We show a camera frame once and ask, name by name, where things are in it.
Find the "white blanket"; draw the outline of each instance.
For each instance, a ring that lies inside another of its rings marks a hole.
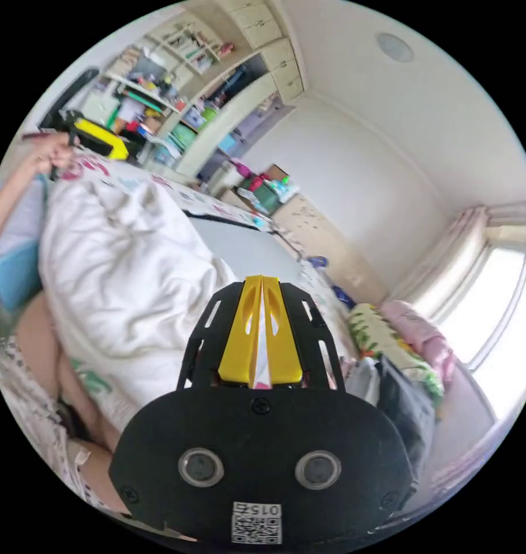
[[[40,272],[70,357],[142,407],[176,388],[194,325],[234,276],[163,187],[102,178],[53,187]]]

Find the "black bag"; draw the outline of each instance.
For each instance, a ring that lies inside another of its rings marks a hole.
[[[413,472],[411,490],[401,502],[401,509],[417,491],[430,456],[435,411],[424,389],[411,383],[384,355],[380,356],[376,369],[381,378],[377,409],[400,434]]]

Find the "qr code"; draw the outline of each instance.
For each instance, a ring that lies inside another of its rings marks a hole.
[[[232,542],[240,544],[282,544],[279,504],[235,502],[232,511]]]

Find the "hand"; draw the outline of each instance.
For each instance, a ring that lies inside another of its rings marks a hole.
[[[69,146],[67,133],[54,133],[46,137],[32,139],[34,150],[29,154],[25,163],[34,173],[48,173],[52,166],[65,169],[73,161],[73,148]]]

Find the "pink pillow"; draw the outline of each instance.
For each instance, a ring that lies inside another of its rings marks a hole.
[[[380,311],[405,342],[432,367],[442,382],[450,382],[455,356],[440,331],[406,302],[385,302]]]

